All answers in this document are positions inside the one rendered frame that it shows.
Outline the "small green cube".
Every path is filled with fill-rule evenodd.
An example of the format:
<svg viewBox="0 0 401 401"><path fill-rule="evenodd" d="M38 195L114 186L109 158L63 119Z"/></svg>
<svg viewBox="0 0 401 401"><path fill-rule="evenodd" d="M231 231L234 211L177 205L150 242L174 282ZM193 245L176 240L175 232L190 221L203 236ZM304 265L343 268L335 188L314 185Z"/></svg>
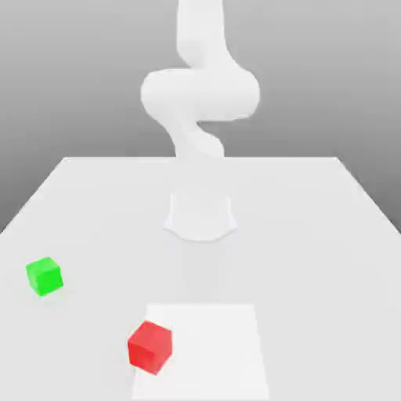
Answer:
<svg viewBox="0 0 401 401"><path fill-rule="evenodd" d="M60 266L50 257L44 257L25 266L30 286L44 296L63 286Z"/></svg>

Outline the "small red cube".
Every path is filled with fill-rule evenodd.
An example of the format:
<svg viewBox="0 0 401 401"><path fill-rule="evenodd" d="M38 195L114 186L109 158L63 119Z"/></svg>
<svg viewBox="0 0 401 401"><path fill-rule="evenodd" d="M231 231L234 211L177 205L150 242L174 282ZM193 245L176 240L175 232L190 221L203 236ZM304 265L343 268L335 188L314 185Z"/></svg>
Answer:
<svg viewBox="0 0 401 401"><path fill-rule="evenodd" d="M128 339L131 365L157 375L172 355L172 331L144 320Z"/></svg>

